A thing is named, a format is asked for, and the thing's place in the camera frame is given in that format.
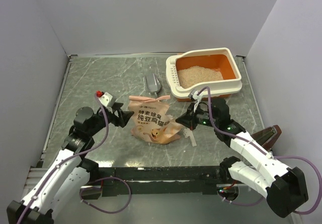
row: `gray scoop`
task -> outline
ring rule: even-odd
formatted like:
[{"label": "gray scoop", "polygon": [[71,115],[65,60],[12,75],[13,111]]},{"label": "gray scoop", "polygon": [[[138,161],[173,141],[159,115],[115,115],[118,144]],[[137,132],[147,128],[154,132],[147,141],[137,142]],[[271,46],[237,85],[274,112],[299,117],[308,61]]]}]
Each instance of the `gray scoop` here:
[{"label": "gray scoop", "polygon": [[157,93],[161,90],[161,84],[154,73],[149,73],[145,75],[145,83],[146,88],[152,94],[155,94],[157,97]]}]

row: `table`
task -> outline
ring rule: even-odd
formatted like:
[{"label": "table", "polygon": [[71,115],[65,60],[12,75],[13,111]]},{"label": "table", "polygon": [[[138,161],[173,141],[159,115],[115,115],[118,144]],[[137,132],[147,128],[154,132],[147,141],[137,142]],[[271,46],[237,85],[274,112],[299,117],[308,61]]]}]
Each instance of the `table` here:
[{"label": "table", "polygon": [[[105,57],[77,57],[70,59],[65,85],[51,129],[43,167],[48,167],[61,148],[77,109],[89,106],[95,111],[98,104],[94,99],[97,90],[107,91],[124,103],[126,110],[129,95],[149,96],[145,89],[144,75],[153,72],[159,78],[163,89],[159,95],[171,94],[166,80],[166,59],[169,55],[128,55]],[[247,76],[244,61],[235,57],[243,88],[226,99],[231,117],[251,134],[263,129],[261,117]],[[180,116],[188,103],[177,102],[172,96],[168,100],[168,114]],[[110,124],[106,142],[87,158],[99,163],[100,167],[164,167],[164,166],[217,166],[226,157],[240,156],[216,137],[213,129],[198,126],[194,130],[197,146],[188,138],[168,145],[148,144],[130,134],[132,120],[125,128]],[[105,130],[95,135],[96,144],[103,138]]]}]

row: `dark brown object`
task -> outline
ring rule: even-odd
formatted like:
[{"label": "dark brown object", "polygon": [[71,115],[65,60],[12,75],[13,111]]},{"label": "dark brown object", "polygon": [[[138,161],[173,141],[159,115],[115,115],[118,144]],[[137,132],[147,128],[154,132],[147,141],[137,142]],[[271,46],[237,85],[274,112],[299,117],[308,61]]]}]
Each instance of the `dark brown object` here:
[{"label": "dark brown object", "polygon": [[281,134],[282,130],[280,127],[278,125],[274,125],[254,133],[252,138],[265,150],[269,150]]}]

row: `bag of cat litter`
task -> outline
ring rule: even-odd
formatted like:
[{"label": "bag of cat litter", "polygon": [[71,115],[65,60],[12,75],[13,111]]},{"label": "bag of cat litter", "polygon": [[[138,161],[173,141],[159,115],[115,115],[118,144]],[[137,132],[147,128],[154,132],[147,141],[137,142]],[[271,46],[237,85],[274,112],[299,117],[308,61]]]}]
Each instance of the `bag of cat litter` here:
[{"label": "bag of cat litter", "polygon": [[159,98],[129,96],[129,111],[133,111],[132,119],[135,127],[132,128],[133,136],[147,142],[168,144],[177,140],[177,134],[183,126],[166,115],[169,104],[160,100],[170,99],[170,96]]}]

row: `robotic arm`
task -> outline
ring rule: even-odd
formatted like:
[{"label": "robotic arm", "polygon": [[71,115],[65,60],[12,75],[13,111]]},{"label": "robotic arm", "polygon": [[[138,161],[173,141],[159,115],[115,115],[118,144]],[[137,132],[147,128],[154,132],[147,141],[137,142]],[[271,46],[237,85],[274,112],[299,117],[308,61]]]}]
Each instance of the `robotic arm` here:
[{"label": "robotic arm", "polygon": [[[212,126],[209,111],[201,109],[201,99],[197,92],[190,97],[195,102],[190,104],[187,112],[177,118],[176,122],[191,130],[198,124]],[[236,157],[227,158],[220,164],[223,179],[234,179],[247,184],[266,198],[269,207],[280,217],[286,217],[307,202],[305,177],[299,168],[292,169],[274,159],[256,143],[239,123],[230,118],[229,107],[224,99],[212,99],[209,107],[219,140],[238,152],[253,167],[245,165]]]},{"label": "robotic arm", "polygon": [[[123,112],[123,103],[115,102],[109,93],[97,92],[97,96],[104,106],[109,123],[126,126],[134,112]],[[17,223],[31,200],[23,223],[54,223],[53,220],[70,197],[89,181],[98,179],[99,166],[96,162],[86,159],[86,154],[71,157],[90,150],[94,144],[93,136],[104,127],[106,122],[100,109],[94,113],[92,108],[82,107],[76,112],[69,135],[49,170],[21,202],[12,201],[8,206],[10,224]],[[70,159],[60,166],[59,163],[67,158]]]}]

